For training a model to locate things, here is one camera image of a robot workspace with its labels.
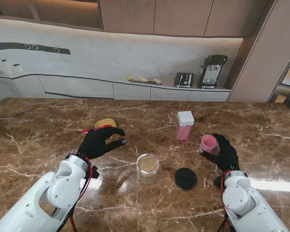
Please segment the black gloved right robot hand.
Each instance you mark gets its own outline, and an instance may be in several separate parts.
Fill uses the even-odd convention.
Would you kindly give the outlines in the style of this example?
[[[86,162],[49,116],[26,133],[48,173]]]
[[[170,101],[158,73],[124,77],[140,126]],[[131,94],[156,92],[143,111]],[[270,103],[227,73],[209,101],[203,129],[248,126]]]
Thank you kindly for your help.
[[[213,134],[213,136],[217,139],[220,148],[219,154],[213,155],[205,150],[200,150],[199,153],[210,162],[216,164],[223,172],[228,170],[240,170],[238,156],[234,147],[223,135]]]

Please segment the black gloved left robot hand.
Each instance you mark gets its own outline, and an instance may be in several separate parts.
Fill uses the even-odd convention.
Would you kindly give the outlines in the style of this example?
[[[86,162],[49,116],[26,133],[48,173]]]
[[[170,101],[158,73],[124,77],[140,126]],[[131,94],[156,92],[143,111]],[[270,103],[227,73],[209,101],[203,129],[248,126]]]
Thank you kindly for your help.
[[[106,127],[98,130],[89,130],[81,145],[77,150],[77,155],[87,157],[89,160],[98,158],[116,148],[122,147],[127,143],[126,139],[119,139],[107,143],[112,135],[125,136],[125,132],[116,127]]]

